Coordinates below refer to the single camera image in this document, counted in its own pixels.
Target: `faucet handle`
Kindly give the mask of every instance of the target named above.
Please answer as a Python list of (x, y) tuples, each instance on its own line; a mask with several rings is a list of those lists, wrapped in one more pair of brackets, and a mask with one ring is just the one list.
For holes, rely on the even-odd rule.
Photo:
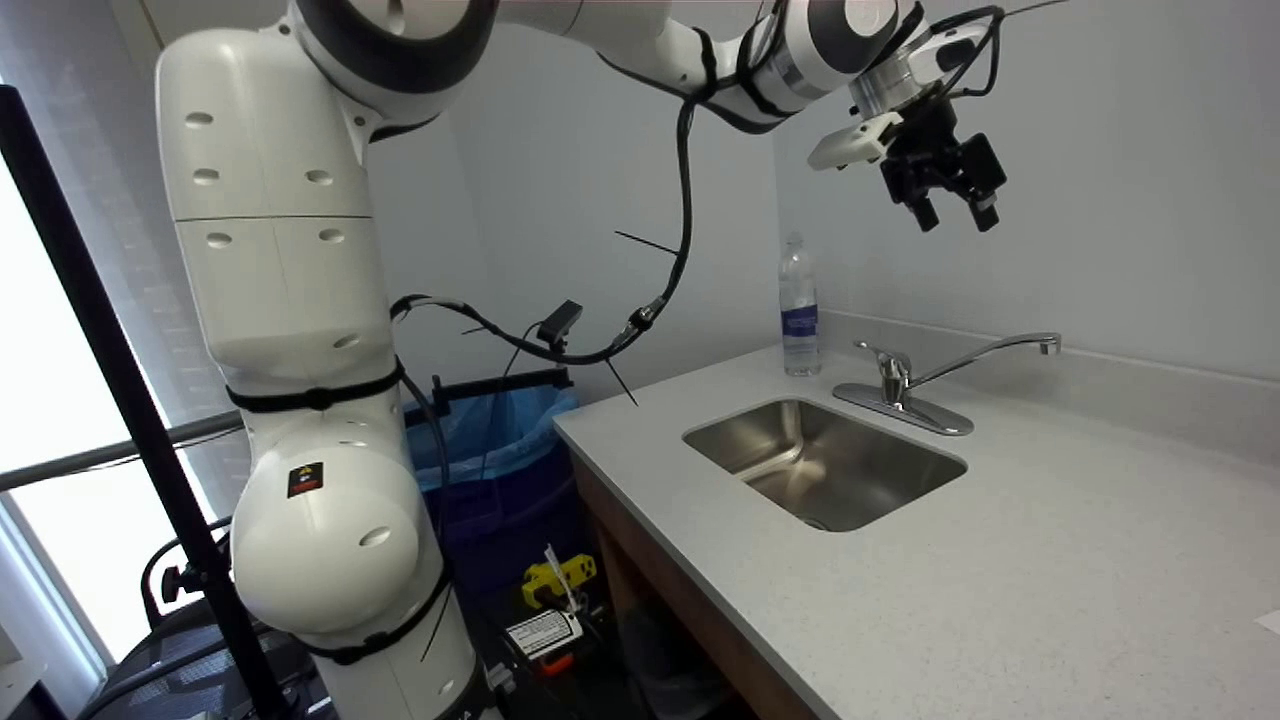
[(914, 389), (914, 360), (904, 353), (880, 347), (874, 340), (851, 340), (858, 353), (874, 354), (880, 368), (885, 390), (910, 390)]

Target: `plastic bottle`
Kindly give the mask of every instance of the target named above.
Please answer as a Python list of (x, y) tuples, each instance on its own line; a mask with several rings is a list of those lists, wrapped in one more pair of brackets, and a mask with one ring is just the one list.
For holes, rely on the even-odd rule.
[(816, 377), (824, 368), (824, 340), (820, 340), (813, 252), (803, 249), (803, 234), (791, 230), (785, 241), (785, 264), (775, 278), (782, 278), (785, 373)]

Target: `window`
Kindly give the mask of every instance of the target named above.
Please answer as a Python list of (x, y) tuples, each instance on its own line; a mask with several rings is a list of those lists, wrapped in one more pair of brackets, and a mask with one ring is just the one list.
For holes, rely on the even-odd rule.
[[(127, 440), (33, 214), (0, 163), (0, 470)], [(172, 538), (140, 463), (95, 468), (11, 492), (11, 507), (77, 596), (94, 633), (122, 660), (143, 633), (140, 568)]]

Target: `robot end effector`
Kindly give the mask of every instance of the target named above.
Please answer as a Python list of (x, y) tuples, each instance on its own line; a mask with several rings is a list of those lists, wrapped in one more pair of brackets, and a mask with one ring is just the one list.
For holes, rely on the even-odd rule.
[[(880, 163), (889, 196), (923, 230), (940, 222), (932, 186), (961, 196), (982, 230), (1000, 222), (995, 191), (1008, 185), (989, 137), (955, 141), (961, 94), (989, 94), (1000, 77), (1004, 7), (950, 17), (851, 79), (858, 127), (833, 132), (810, 155), (813, 169)], [(993, 49), (989, 82), (961, 87), (965, 72)]]
[(955, 191), (982, 230), (1000, 222), (995, 186), (1004, 186), (1004, 169), (989, 137), (955, 141), (955, 106), (944, 87), (932, 87), (914, 106), (880, 163), (889, 196), (904, 205), (923, 230), (932, 230), (937, 206), (932, 186)]

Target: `white countertop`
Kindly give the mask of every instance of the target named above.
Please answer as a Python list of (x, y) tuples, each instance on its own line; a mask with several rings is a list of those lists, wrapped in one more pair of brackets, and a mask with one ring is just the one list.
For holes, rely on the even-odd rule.
[[(775, 347), (604, 399), (564, 440), (824, 714), (1275, 720), (1280, 468), (932, 383), (965, 440), (833, 399), (851, 354), (791, 383)], [(680, 436), (802, 394), (967, 470), (859, 529), (816, 531)]]

